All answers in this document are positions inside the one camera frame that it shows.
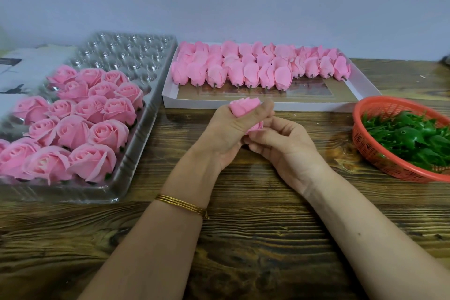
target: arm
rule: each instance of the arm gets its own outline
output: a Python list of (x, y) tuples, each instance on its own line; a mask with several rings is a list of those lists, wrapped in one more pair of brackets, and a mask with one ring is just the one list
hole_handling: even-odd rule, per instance
[[(272, 102), (264, 103), (236, 119), (228, 106), (219, 108), (160, 193), (206, 208), (217, 176), (242, 145), (240, 139), (272, 109)], [(194, 212), (152, 202), (79, 300), (181, 299), (202, 222)]]
[(374, 300), (446, 299), (450, 273), (335, 173), (299, 124), (272, 117), (245, 138), (310, 202)]

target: left hand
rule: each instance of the left hand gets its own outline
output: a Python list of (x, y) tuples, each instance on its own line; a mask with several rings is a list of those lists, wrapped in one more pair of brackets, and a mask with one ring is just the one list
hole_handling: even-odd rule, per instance
[(242, 137), (258, 122), (274, 115), (274, 102), (267, 99), (250, 113), (237, 118), (228, 105), (219, 107), (193, 148), (215, 155), (221, 171), (227, 167), (244, 144)]

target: gold bangle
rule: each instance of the gold bangle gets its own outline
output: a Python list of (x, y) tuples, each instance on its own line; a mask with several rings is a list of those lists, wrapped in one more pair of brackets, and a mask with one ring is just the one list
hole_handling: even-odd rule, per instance
[(193, 211), (193, 212), (199, 214), (204, 219), (209, 219), (207, 209), (199, 208), (198, 206), (180, 201), (179, 199), (159, 194), (155, 197), (155, 200), (163, 201), (168, 204), (172, 204), (172, 205), (176, 205), (176, 206), (180, 206), (182, 208), (185, 208), (187, 210), (190, 210), (190, 211)]

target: person's left arm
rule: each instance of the person's left arm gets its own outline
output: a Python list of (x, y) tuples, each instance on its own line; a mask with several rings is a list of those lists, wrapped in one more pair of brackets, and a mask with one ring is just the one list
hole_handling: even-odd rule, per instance
[[(273, 106), (266, 101), (241, 118), (228, 106), (219, 108), (160, 194), (206, 208), (217, 176), (238, 153), (241, 138), (273, 115)], [(194, 212), (153, 201), (79, 300), (181, 299), (202, 222)]]

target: wood grain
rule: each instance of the wood grain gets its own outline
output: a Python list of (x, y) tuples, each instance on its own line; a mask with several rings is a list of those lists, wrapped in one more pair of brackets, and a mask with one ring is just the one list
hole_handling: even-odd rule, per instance
[[(354, 62), (383, 94), (450, 115), (448, 68)], [(76, 299), (212, 114), (161, 107), (130, 191), (118, 204), (0, 202), (0, 299)], [(374, 169), (352, 144), (350, 114), (278, 115), (303, 124), (335, 171), (450, 268), (448, 184), (410, 184)], [(186, 299), (366, 299), (320, 219), (256, 154), (242, 149), (223, 171), (208, 212)]]

